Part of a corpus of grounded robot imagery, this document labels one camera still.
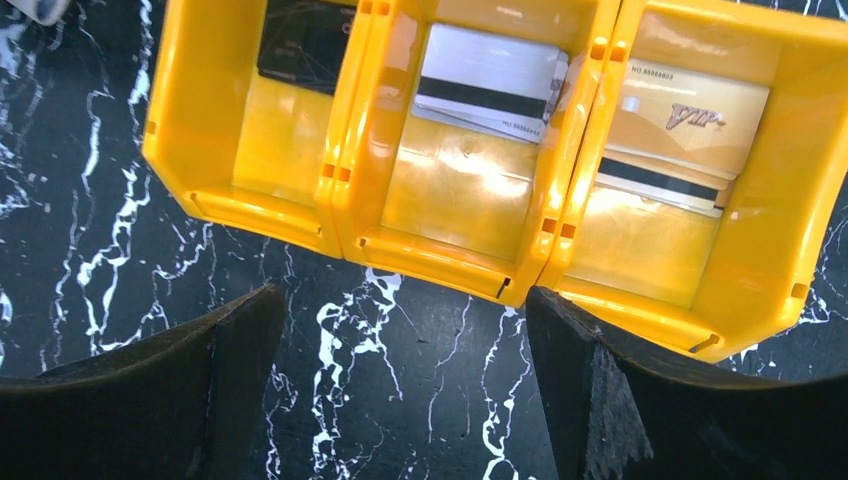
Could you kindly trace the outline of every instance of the white object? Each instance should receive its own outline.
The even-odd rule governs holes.
[[[413,114],[539,143],[567,71],[568,55],[556,46],[435,24]]]
[[[59,21],[71,0],[6,0],[24,15],[42,25],[53,25]]]

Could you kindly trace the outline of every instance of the yellow container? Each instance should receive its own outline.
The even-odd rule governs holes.
[[[356,15],[333,97],[259,76],[266,5],[168,3],[144,156],[190,215],[338,258],[330,201],[372,15]]]
[[[333,193],[344,256],[520,305],[561,231],[618,0],[377,1]],[[541,147],[409,114],[433,23],[557,45],[572,63]]]
[[[792,326],[848,169],[848,25],[713,0],[623,0],[539,278],[595,315],[719,361]],[[630,57],[768,86],[720,221],[594,187]]]

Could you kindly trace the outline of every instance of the black magnetic stripe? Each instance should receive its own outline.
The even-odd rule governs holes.
[[[601,159],[601,166],[598,172],[713,202],[718,198],[718,190],[710,187],[669,177],[662,173],[652,172],[651,170],[617,162],[609,158]]]
[[[545,115],[545,107],[548,103],[547,100],[448,82],[433,77],[421,77],[418,83],[418,94],[539,120]]]

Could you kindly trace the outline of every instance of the black card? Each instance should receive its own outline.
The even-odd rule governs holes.
[[[317,0],[269,0],[257,67],[263,77],[332,95],[356,9]]]

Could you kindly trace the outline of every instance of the black table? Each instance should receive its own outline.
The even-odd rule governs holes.
[[[838,0],[781,8],[848,20]],[[161,0],[0,2],[0,374],[34,376],[288,289],[245,477],[555,476],[524,314],[186,217],[139,150]],[[723,362],[785,380],[848,366],[843,191],[799,325]]]

